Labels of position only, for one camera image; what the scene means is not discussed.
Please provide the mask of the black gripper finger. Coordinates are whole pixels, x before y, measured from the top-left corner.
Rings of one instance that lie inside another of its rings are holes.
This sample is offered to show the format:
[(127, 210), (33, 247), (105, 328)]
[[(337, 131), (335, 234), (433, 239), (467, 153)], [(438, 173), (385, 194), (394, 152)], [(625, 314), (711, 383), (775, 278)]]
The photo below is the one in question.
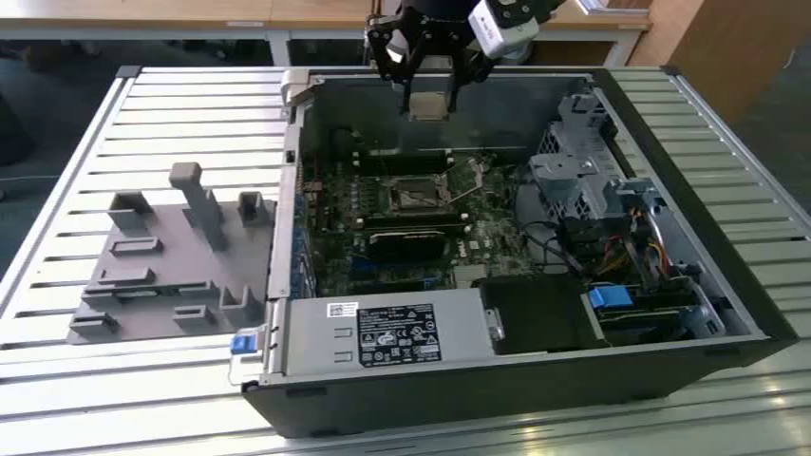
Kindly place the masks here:
[(457, 111), (458, 96), (463, 86), (483, 83), (495, 67), (482, 49), (470, 50), (475, 35), (469, 24), (454, 24), (447, 33), (447, 56), (451, 61), (451, 74), (446, 92), (446, 105), (450, 113)]
[[(367, 44), (381, 78), (403, 87), (401, 113), (411, 110), (413, 81), (423, 60), (423, 29), (421, 13), (398, 13), (367, 18)], [(390, 43), (397, 33), (406, 39), (407, 50), (397, 61), (390, 54)]]

